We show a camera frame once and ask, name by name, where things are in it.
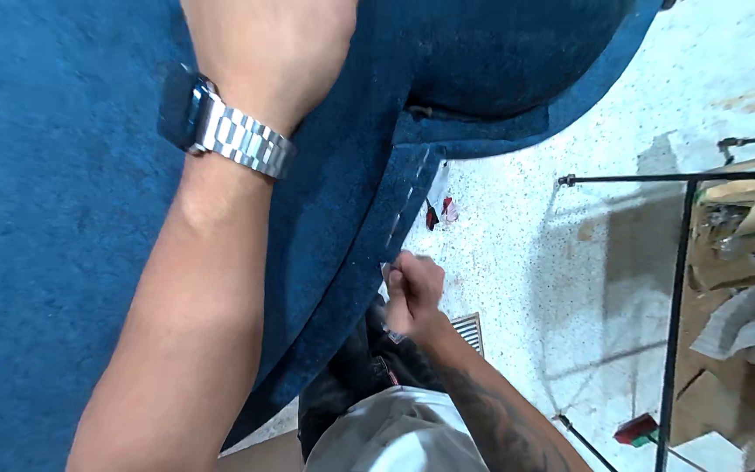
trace smartwatch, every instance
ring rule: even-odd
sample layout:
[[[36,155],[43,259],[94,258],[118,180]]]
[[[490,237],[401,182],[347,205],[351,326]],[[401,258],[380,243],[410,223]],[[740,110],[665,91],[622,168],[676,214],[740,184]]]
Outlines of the smartwatch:
[[[274,179],[283,179],[296,146],[263,123],[226,106],[217,86],[185,64],[169,66],[159,107],[159,134],[193,156],[215,152]]]

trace fist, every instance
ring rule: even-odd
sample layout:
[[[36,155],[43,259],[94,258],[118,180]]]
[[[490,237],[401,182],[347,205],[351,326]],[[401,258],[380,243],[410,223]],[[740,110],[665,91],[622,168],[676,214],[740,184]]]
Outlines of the fist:
[[[289,136],[340,75],[357,0],[182,0],[201,72],[226,105]]]
[[[453,331],[450,320],[439,311],[444,284],[445,271],[431,258],[402,252],[387,277],[389,329],[425,348]]]

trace metal grate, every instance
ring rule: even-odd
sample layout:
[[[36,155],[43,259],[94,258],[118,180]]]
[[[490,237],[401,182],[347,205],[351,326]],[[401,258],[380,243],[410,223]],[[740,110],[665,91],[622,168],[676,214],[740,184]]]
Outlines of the metal grate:
[[[456,318],[451,321],[454,329],[459,332],[459,335],[465,339],[473,349],[477,349],[482,357],[485,354],[482,351],[482,329],[480,328],[480,314],[474,313],[472,315]]]

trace silver metal watch band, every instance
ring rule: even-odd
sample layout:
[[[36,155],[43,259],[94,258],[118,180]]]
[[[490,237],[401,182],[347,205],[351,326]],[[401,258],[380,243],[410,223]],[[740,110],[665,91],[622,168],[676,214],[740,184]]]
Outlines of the silver metal watch band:
[[[227,107],[217,95],[210,98],[198,145],[275,179],[286,177],[296,146],[240,110]]]

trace speckled floor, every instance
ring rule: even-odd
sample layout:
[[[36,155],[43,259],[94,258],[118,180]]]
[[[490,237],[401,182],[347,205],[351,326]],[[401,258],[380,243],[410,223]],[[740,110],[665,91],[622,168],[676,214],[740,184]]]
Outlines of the speckled floor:
[[[657,16],[611,91],[563,133],[454,162],[459,221],[430,232],[422,211],[405,245],[445,268],[442,309],[480,313],[487,359],[542,413],[565,413],[619,470],[653,470],[654,447],[621,446],[612,434],[658,410],[682,187],[556,189],[555,179],[707,170],[723,163],[719,139],[753,135],[755,2],[679,2]],[[245,444],[292,429],[294,412]],[[741,469],[741,456],[713,444],[686,452],[713,470]],[[692,470],[674,458],[669,469]]]

